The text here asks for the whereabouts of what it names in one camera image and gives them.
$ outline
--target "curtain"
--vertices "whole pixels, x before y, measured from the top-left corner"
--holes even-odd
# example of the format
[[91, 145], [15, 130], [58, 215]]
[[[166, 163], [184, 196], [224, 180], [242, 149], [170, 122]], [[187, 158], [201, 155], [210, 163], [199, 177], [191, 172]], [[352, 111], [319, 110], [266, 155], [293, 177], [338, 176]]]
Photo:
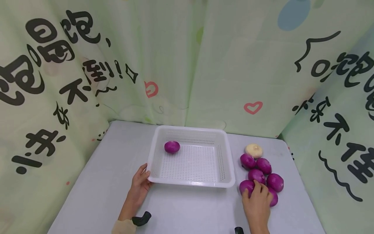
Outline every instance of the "curtain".
[[[374, 22], [369, 0], [0, 6], [7, 234], [47, 232], [114, 119], [277, 137]], [[284, 135], [292, 149], [301, 144]]]
[[282, 135], [326, 233], [372, 233], [374, 25]]

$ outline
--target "red onion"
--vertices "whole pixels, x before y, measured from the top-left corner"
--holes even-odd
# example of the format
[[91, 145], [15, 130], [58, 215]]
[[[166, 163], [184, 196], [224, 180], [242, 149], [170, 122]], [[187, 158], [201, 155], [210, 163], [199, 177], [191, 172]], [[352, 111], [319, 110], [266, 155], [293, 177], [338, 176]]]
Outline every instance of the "red onion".
[[257, 180], [259, 183], [265, 184], [265, 176], [262, 171], [258, 169], [252, 169], [248, 173], [248, 180], [253, 181]]
[[256, 166], [255, 159], [249, 154], [242, 154], [242, 156], [240, 156], [240, 162], [242, 163], [242, 167], [247, 170], [255, 168]]
[[275, 206], [278, 203], [278, 194], [272, 188], [268, 188], [269, 192], [273, 195], [273, 200], [270, 202], [270, 207]]
[[274, 189], [274, 191], [280, 192], [283, 190], [284, 180], [280, 175], [272, 173], [267, 176], [266, 185]]
[[252, 194], [254, 188], [255, 188], [255, 183], [253, 183], [252, 181], [249, 181], [249, 180], [243, 180], [239, 184], [240, 194], [243, 194], [244, 190], [248, 189], [248, 195], [249, 195], [249, 197], [251, 197], [251, 194]]
[[179, 143], [175, 141], [166, 142], [164, 145], [165, 151], [171, 154], [177, 153], [180, 147]]
[[272, 166], [270, 165], [270, 162], [265, 158], [259, 158], [256, 161], [256, 168], [261, 170], [265, 175], [268, 175], [272, 172]]

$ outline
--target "tabletop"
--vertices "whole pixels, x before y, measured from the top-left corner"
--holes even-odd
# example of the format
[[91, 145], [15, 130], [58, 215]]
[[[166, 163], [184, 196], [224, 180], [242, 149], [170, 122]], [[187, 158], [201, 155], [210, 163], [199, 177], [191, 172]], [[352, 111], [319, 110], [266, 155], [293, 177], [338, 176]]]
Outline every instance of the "tabletop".
[[[147, 162], [157, 126], [113, 121], [96, 148], [48, 234], [111, 233], [131, 180], [140, 165]], [[207, 188], [154, 184], [138, 212], [152, 214], [137, 233], [234, 234], [235, 227], [250, 233], [245, 219], [239, 183], [247, 171], [239, 158], [244, 147], [256, 143], [273, 172], [285, 181], [278, 204], [271, 208], [271, 234], [324, 234], [314, 207], [285, 142], [278, 139], [228, 134], [235, 167], [235, 186]]]

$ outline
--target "heart shape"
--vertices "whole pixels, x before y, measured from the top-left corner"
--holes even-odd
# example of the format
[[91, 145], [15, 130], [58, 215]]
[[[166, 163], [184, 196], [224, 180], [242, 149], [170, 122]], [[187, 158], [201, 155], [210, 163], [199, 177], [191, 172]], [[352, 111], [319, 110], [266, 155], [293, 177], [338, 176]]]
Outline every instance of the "heart shape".
[[[156, 95], [158, 94], [158, 92], [159, 92], [159, 87], [158, 87], [157, 84], [154, 83], [153, 81], [150, 81], [150, 82], [148, 82], [148, 83], [144, 81], [144, 85], [145, 85], [145, 93], [147, 94], [147, 97], [148, 97], [148, 98], [154, 97], [154, 96], [156, 96]], [[151, 89], [148, 89], [148, 90], [147, 90], [147, 88], [148, 88], [149, 86], [151, 86], [151, 85], [154, 86], [154, 91], [153, 91], [153, 92], [152, 92]]]
[[[253, 111], [248, 108], [249, 106], [250, 107], [255, 107], [257, 105], [258, 105], [258, 107]], [[250, 113], [251, 115], [254, 115], [262, 108], [262, 105], [263, 105], [263, 103], [261, 101], [257, 101], [255, 103], [247, 103], [247, 104], [244, 105], [244, 110], [246, 112]]]

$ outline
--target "white plastic basket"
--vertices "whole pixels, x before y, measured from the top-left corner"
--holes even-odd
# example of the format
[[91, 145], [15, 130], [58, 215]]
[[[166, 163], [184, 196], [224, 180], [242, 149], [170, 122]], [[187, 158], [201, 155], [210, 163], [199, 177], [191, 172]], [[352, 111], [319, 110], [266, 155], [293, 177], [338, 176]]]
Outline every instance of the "white plastic basket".
[[[168, 141], [181, 148], [175, 154], [165, 151]], [[229, 188], [235, 184], [234, 165], [227, 134], [222, 130], [159, 126], [154, 133], [148, 157], [155, 183]]]

